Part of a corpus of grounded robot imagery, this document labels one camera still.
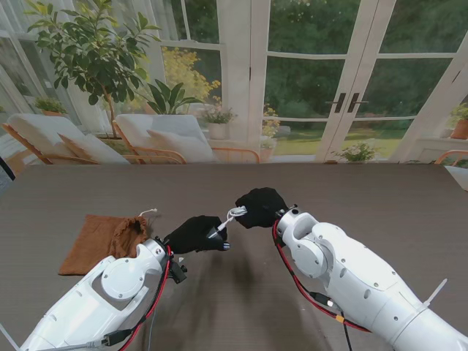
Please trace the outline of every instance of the white cable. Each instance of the white cable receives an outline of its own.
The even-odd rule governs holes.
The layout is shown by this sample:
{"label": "white cable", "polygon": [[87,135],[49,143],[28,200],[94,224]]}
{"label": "white cable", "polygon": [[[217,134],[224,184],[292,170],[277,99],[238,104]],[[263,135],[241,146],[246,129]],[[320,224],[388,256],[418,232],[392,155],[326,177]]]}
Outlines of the white cable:
{"label": "white cable", "polygon": [[154,213],[157,213],[158,209],[157,208],[152,208],[151,210],[146,210],[146,211],[143,211],[141,214],[139,214],[138,216],[141,217],[143,214],[146,214],[148,212],[154,212]]}
{"label": "white cable", "polygon": [[244,214],[247,213],[247,208],[246,206],[241,206],[241,207],[236,207],[236,208],[231,208],[228,212],[227,212],[227,221],[222,223],[219,227],[218,227],[218,232],[222,231],[223,229],[226,228],[227,226],[227,223],[231,222],[235,217],[240,217],[240,216],[243,216]]}

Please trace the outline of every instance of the potted plant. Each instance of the potted plant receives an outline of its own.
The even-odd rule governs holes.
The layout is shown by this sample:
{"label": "potted plant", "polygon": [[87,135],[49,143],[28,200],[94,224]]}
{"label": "potted plant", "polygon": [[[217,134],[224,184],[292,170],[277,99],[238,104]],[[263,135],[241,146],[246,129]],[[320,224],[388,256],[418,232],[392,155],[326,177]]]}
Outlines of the potted plant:
{"label": "potted plant", "polygon": [[41,17],[28,31],[38,28],[37,46],[50,51],[57,77],[54,87],[61,84],[67,88],[72,81],[81,91],[89,93],[90,105],[103,97],[110,107],[116,137],[112,124],[113,101],[134,99],[132,87],[138,89],[147,76],[140,66],[140,60],[146,58],[144,47],[149,47],[149,39],[160,41],[151,34],[159,28],[148,25],[148,19],[139,12],[132,28],[125,25],[126,29],[116,33],[112,26],[118,23],[108,15],[112,10],[111,0],[93,0],[95,10],[84,1],[77,2],[79,12],[61,10],[73,18],[70,22],[58,21],[58,12],[52,4],[26,1],[32,10],[25,13]]}
{"label": "potted plant", "polygon": [[183,83],[169,88],[162,81],[155,79],[156,85],[148,84],[153,100],[148,99],[148,105],[159,115],[177,115],[177,109],[194,102],[202,102],[196,97],[184,97]]}
{"label": "potted plant", "polygon": [[450,137],[452,139],[468,139],[468,103],[455,107],[450,115],[452,122],[456,123]]}
{"label": "potted plant", "polygon": [[34,106],[39,108],[42,114],[46,116],[63,116],[64,113],[67,113],[61,102],[52,97],[38,97],[34,102]]}
{"label": "potted plant", "polygon": [[353,144],[344,148],[342,152],[333,151],[332,154],[335,154],[340,157],[340,159],[346,159],[351,163],[364,163],[375,158],[378,148],[375,148],[370,143],[365,141],[360,141],[359,143]]}
{"label": "potted plant", "polygon": [[260,141],[260,162],[266,163],[270,161],[276,147],[276,139],[264,137]]}
{"label": "potted plant", "polygon": [[204,111],[202,118],[208,124],[210,139],[227,139],[227,124],[234,117],[235,115],[230,109],[227,112],[222,112],[221,106]]}

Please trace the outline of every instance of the white door frame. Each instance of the white door frame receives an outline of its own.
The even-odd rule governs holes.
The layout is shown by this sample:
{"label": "white door frame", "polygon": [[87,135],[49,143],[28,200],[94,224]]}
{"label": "white door frame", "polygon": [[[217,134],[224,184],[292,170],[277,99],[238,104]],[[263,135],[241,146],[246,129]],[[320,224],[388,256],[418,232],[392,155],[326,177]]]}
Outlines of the white door frame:
{"label": "white door frame", "polygon": [[[258,145],[262,130],[263,119],[278,119],[280,121],[303,121],[303,122],[327,122],[325,131],[320,141],[315,162],[322,162],[333,136],[341,121],[342,111],[347,104],[349,94],[347,93],[356,76],[361,58],[366,47],[369,31],[371,29],[374,13],[379,0],[362,0],[356,15],[355,26],[345,54],[305,54],[305,53],[283,53],[268,50],[268,33],[270,26],[271,0],[252,1],[252,35],[251,35],[251,82],[250,82],[250,104],[249,104],[249,132],[248,141]],[[336,105],[331,105],[328,118],[288,118],[280,116],[271,118],[263,116],[263,105],[265,100],[265,82],[268,57],[282,57],[287,59],[308,60],[344,60],[343,70],[339,84],[336,88],[335,100],[339,101],[340,95],[344,95],[342,107],[336,111]]]}
{"label": "white door frame", "polygon": [[[380,0],[375,13],[374,22],[369,33],[369,39],[364,50],[363,58],[355,78],[355,82],[350,92],[350,97],[354,94],[359,94],[358,106],[355,106],[351,113],[348,109],[351,104],[351,99],[347,100],[344,108],[344,113],[341,118],[339,128],[336,131],[334,139],[328,149],[326,159],[333,159],[332,152],[339,151],[341,145],[346,138],[350,127],[354,121],[392,121],[392,120],[409,120],[414,119],[411,126],[403,136],[396,150],[392,153],[389,162],[407,161],[405,155],[408,155],[412,144],[421,135],[423,130],[427,130],[428,121],[434,118],[440,119],[435,113],[438,106],[442,104],[445,91],[456,79],[456,76],[468,62],[468,33],[461,42],[457,53],[379,53],[380,46],[387,32],[388,24],[390,23],[393,14],[393,8],[396,0]],[[356,113],[359,110],[359,102],[362,101],[363,95],[366,92],[372,72],[377,59],[452,59],[448,68],[440,78],[437,85],[434,87],[431,95],[425,101],[425,104],[420,109],[416,116],[406,117],[377,117],[377,118],[356,118]]]}

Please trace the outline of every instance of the grass lawn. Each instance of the grass lawn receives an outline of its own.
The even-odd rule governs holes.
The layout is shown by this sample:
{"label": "grass lawn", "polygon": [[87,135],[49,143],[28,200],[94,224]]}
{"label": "grass lawn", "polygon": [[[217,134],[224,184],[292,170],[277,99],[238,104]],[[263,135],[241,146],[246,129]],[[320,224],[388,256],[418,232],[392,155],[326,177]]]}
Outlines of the grass lawn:
{"label": "grass lawn", "polygon": [[[374,139],[374,145],[380,148],[380,156],[388,158],[395,151],[406,130],[404,129],[366,129],[352,128],[344,140],[342,148],[356,144],[359,141]],[[280,155],[314,155],[322,139],[323,130],[293,129],[288,137],[278,139],[275,156]]]}

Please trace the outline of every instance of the glass door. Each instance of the glass door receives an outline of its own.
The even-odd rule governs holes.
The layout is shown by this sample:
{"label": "glass door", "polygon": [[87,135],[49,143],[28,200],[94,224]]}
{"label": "glass door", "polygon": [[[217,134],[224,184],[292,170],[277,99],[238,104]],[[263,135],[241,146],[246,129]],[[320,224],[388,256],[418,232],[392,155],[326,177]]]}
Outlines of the glass door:
{"label": "glass door", "polygon": [[439,82],[467,61],[467,16],[466,1],[380,0],[325,159],[364,143],[374,160],[400,160],[401,141],[424,125],[423,106],[445,93]]}
{"label": "glass door", "polygon": [[[377,3],[252,2],[255,52],[250,99],[251,106],[258,105],[259,98],[262,104],[251,108],[251,115],[257,118],[260,111],[263,115],[263,162],[325,158],[348,102]],[[269,17],[263,19],[265,11]]]}

